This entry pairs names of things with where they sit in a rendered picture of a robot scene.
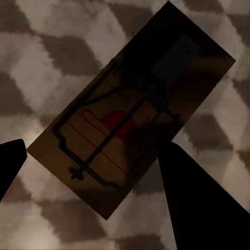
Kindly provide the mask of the mousetrap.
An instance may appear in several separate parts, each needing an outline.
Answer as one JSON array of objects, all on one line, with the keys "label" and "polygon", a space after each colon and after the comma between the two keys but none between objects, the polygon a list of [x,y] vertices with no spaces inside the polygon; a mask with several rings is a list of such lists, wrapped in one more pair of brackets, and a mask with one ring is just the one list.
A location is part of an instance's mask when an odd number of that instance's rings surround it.
[{"label": "mousetrap", "polygon": [[26,151],[107,221],[235,61],[169,0]]}]

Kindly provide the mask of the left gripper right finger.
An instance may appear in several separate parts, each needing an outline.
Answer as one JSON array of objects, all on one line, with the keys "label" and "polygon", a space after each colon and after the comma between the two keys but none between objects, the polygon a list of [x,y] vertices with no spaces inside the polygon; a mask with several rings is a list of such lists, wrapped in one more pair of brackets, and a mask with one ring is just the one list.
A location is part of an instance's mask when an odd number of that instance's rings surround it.
[{"label": "left gripper right finger", "polygon": [[250,250],[250,214],[178,144],[158,161],[177,250]]}]

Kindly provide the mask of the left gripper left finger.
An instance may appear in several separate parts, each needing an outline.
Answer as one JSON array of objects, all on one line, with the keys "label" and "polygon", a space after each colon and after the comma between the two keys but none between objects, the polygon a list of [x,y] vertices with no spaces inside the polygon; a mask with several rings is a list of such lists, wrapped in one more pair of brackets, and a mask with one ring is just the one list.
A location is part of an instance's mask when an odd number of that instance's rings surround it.
[{"label": "left gripper left finger", "polygon": [[27,158],[23,139],[0,144],[0,199],[3,198]]}]

